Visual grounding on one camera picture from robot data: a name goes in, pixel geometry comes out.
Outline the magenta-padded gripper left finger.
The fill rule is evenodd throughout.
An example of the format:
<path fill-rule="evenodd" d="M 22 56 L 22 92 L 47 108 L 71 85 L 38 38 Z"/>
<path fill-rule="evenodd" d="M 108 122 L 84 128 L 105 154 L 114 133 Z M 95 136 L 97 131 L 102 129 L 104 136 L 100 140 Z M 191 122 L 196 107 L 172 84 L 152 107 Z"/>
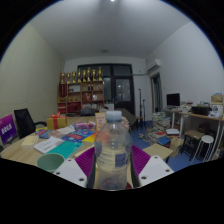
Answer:
<path fill-rule="evenodd" d="M 94 148 L 91 147 L 75 159 L 66 159 L 54 174 L 78 186 L 92 188 L 95 171 Z"/>

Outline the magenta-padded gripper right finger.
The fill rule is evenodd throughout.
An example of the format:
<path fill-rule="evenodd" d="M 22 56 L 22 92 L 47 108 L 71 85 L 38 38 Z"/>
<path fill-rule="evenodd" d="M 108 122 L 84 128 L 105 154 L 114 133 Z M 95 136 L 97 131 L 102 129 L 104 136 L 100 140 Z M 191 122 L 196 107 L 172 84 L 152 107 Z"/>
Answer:
<path fill-rule="evenodd" d="M 130 188 L 139 188 L 173 173 L 159 156 L 150 156 L 137 146 L 132 147 Z"/>

